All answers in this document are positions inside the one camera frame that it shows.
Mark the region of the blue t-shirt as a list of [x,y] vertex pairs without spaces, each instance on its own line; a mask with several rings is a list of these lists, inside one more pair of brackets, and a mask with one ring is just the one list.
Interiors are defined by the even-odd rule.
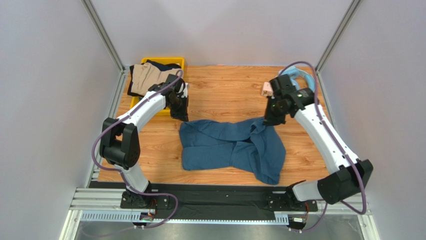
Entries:
[[182,167],[186,171],[233,167],[252,173],[268,185],[280,182],[286,149],[263,118],[240,122],[208,119],[183,122],[179,129]]

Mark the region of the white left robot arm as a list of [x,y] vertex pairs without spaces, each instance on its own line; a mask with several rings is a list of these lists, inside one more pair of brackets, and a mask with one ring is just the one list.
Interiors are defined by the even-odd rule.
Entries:
[[183,79],[183,71],[179,70],[168,75],[165,82],[152,85],[142,100],[125,114],[104,120],[96,143],[99,155],[113,166],[111,170],[118,172],[126,185],[122,194],[123,207],[148,208],[154,203],[152,185],[138,164],[142,128],[166,108],[172,119],[187,122],[188,103],[188,84]]

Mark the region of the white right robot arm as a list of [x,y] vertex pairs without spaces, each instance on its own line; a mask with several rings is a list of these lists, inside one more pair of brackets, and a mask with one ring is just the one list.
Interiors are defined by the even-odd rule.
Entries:
[[331,125],[319,103],[318,90],[297,89],[287,74],[265,82],[260,91],[267,98],[263,123],[266,126],[285,124],[286,117],[295,119],[307,132],[322,156],[328,176],[300,181],[286,188],[290,203],[323,200],[330,205],[342,203],[361,194],[362,209],[367,211],[365,187],[373,172],[369,159],[359,157],[345,144]]

